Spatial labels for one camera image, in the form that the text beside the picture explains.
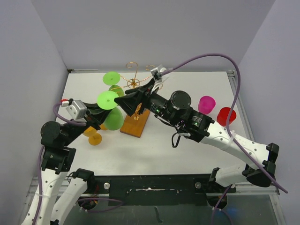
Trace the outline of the green wine glass front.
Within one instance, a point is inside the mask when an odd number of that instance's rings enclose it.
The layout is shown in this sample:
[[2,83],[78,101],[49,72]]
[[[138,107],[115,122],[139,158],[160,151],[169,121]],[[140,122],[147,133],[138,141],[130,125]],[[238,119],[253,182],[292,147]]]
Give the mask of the green wine glass front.
[[101,92],[97,97],[97,105],[108,112],[104,120],[104,126],[108,130],[119,130],[123,126],[123,115],[115,102],[118,97],[117,93],[110,90]]

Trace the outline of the green wine glass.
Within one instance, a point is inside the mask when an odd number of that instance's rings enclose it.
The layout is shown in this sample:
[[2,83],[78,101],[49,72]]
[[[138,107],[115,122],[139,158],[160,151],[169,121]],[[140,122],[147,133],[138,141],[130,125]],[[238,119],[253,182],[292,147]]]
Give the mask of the green wine glass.
[[103,83],[110,86],[109,91],[113,91],[118,94],[119,97],[124,96],[123,89],[117,84],[120,81],[120,74],[114,71],[107,72],[103,76]]
[[97,105],[108,112],[104,120],[104,126],[108,130],[119,130],[123,126],[123,115],[115,102],[118,97],[117,93],[110,90],[101,92],[97,97]]

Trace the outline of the magenta wine glass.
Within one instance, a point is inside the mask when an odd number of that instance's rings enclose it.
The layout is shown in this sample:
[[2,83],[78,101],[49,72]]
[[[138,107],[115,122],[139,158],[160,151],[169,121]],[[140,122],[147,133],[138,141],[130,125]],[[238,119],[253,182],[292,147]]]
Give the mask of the magenta wine glass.
[[203,96],[198,103],[198,111],[202,114],[209,114],[212,112],[216,105],[215,99],[210,96]]

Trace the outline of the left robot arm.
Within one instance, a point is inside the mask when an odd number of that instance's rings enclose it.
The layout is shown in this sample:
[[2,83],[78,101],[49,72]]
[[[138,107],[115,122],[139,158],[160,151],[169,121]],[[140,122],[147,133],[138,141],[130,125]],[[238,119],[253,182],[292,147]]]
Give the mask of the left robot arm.
[[64,124],[49,121],[41,128],[38,186],[24,225],[64,224],[81,194],[93,191],[96,185],[94,172],[78,169],[64,193],[59,194],[76,153],[69,145],[90,127],[100,130],[111,110],[73,99],[63,99],[52,109]]

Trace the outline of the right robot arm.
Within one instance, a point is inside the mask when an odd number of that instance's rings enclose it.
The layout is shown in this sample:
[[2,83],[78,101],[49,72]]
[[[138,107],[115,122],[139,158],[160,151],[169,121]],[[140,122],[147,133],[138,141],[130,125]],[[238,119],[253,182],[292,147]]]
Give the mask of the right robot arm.
[[279,146],[253,142],[221,126],[211,117],[191,107],[191,97],[178,90],[169,99],[157,94],[154,81],[136,89],[130,89],[122,97],[114,99],[128,116],[140,106],[139,113],[149,110],[165,124],[174,127],[179,136],[214,146],[243,161],[244,165],[213,169],[209,187],[218,192],[229,185],[249,182],[259,187],[275,184],[276,159]]

